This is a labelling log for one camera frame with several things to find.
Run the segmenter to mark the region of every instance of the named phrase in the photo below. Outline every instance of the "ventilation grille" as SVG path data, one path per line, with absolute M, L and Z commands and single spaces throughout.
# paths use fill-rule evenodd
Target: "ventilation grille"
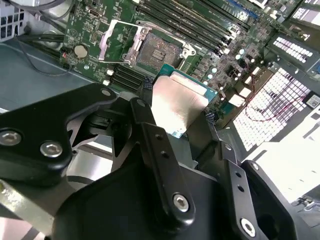
M 0 42 L 24 33 L 29 13 L 0 0 Z
M 245 149 L 249 151 L 275 137 L 295 113 L 306 107 L 302 100 L 309 92 L 280 68 L 233 121 Z

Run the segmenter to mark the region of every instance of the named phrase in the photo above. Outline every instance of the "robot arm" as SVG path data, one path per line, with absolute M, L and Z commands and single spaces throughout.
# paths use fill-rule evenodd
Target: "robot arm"
M 73 150 L 113 137 L 112 173 L 52 213 L 53 240 L 316 239 L 255 162 L 237 162 L 204 114 L 187 130 L 197 170 L 179 165 L 155 123 L 152 91 L 140 95 L 125 100 L 93 83 L 0 116 L 0 178 L 38 194 L 63 181 Z M 2 184 L 6 206 L 5 192 Z

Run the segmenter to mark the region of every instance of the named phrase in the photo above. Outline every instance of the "red wire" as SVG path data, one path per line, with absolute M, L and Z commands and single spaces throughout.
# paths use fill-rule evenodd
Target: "red wire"
M 249 103 L 252 101 L 252 99 L 256 96 L 256 90 L 255 90 L 255 78 L 254 78 L 254 75 L 252 74 L 252 72 L 250 72 L 250 76 L 251 76 L 251 79 L 252 79 L 252 87 L 253 87 L 253 95 L 252 97 L 247 101 L 246 103 L 246 106 L 244 107 L 244 110 L 245 110 L 245 115 L 251 120 L 251 121 L 254 121 L 254 122 L 266 122 L 266 121 L 270 121 L 276 117 L 278 117 L 280 114 L 282 114 L 286 109 L 288 109 L 295 101 L 301 99 L 303 100 L 305 96 L 298 96 L 296 97 L 293 101 L 289 102 L 286 106 L 284 106 L 277 114 L 275 114 L 274 116 L 268 118 L 268 119 L 264 119 L 264 120 L 258 120 L 258 119 L 252 119 L 248 114 L 247 114 L 247 108 L 248 108 L 248 105 Z
M 264 119 L 264 120 L 258 120 L 258 119 L 252 119 L 248 114 L 247 114 L 247 107 L 248 107 L 248 104 L 250 103 L 250 101 L 253 99 L 250 98 L 250 100 L 247 102 L 246 106 L 245 106 L 245 115 L 251 120 L 251 121 L 254 121 L 254 122 L 266 122 L 266 121 L 270 121 L 276 117 L 278 117 L 280 114 L 282 114 L 286 109 L 288 109 L 294 102 L 296 102 L 297 100 L 300 99 L 303 100 L 306 96 L 298 96 L 296 97 L 293 101 L 289 102 L 287 105 L 285 105 L 277 114 L 275 114 L 274 116 L 268 118 L 268 119 Z

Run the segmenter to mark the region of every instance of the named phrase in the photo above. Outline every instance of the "bolt hole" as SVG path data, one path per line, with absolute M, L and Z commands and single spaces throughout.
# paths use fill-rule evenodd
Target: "bolt hole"
M 245 190 L 244 190 L 244 188 L 242 186 L 238 185 L 237 187 L 241 192 L 243 192 L 243 193 L 245 192 Z
M 145 103 L 144 103 L 142 100 L 140 100 L 140 99 L 138 99 L 136 102 L 137 102 L 140 106 L 142 106 L 142 107 L 145 107 L 145 106 L 146 106 Z
M 249 224 L 245 224 L 246 229 L 248 229 L 249 231 L 252 231 L 252 228 Z
M 162 137 L 161 135 L 159 135 L 159 134 L 156 134 L 155 137 L 156 137 L 156 139 L 158 139 L 158 140 L 162 140 L 162 139 L 163 139 L 163 137 Z
M 166 158 L 166 159 L 169 158 L 169 154 L 166 153 L 165 151 L 161 151 L 161 155 L 162 155 L 162 157 L 164 157 L 164 158 Z

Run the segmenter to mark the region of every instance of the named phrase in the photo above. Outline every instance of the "green circuit board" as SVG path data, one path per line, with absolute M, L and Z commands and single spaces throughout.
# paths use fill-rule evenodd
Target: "green circuit board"
M 76 72 L 102 83 L 109 78 L 107 71 L 117 67 L 116 63 L 121 65 L 121 62 L 124 61 L 123 56 L 134 42 L 139 22 L 149 22 L 170 32 L 172 36 L 193 44 L 196 49 L 195 55 L 184 60 L 177 59 L 174 64 L 173 61 L 162 63 L 172 64 L 183 72 L 191 74 L 202 58 L 210 59 L 214 56 L 213 51 L 217 51 L 217 46 L 222 44 L 221 38 L 235 33 L 242 26 L 248 28 L 246 22 L 250 18 L 243 9 L 225 0 L 217 0 L 215 4 L 217 4 L 214 5 L 215 7 L 228 12 L 228 17 L 235 19 L 238 24 L 221 14 L 221 11 L 212 11 L 203 2 L 196 0 L 144 1 L 144 4 L 140 5 L 131 0 L 83 0 L 76 4 L 68 21 L 63 46 L 69 50 L 69 54 L 65 54 L 61 61 L 73 65 Z M 184 25 L 181 24 L 182 16 L 189 16 L 184 20 Z M 109 29 L 111 20 L 114 19 L 125 23 L 116 24 L 107 42 L 108 49 L 104 62 L 100 62 L 98 59 L 101 52 L 100 42 Z M 149 33 L 164 40 L 166 44 L 176 46 L 176 55 L 183 51 L 181 42 L 163 31 L 152 29 Z M 86 47 L 88 55 L 85 58 L 79 58 L 72 53 L 72 50 L 78 45 Z M 155 76 L 160 69 L 159 66 L 153 67 L 139 62 L 134 67 L 129 67 L 124 63 L 121 68 L 123 70 L 130 68 L 129 72 L 142 73 L 145 76 Z M 198 76 L 200 80 L 206 71 L 201 72 L 202 75 Z
M 286 4 L 282 15 L 287 16 L 296 2 L 269 4 Z M 164 64 L 218 92 L 236 83 L 230 67 L 242 76 L 256 66 L 264 70 L 264 46 L 278 31 L 294 35 L 247 0 L 80 0 L 66 26 L 60 61 L 119 92 L 136 93 Z M 128 60 L 132 49 L 133 62 Z M 246 67 L 239 66 L 239 50 L 244 51 Z M 232 107 L 220 98 L 217 95 L 210 107 L 223 118 Z

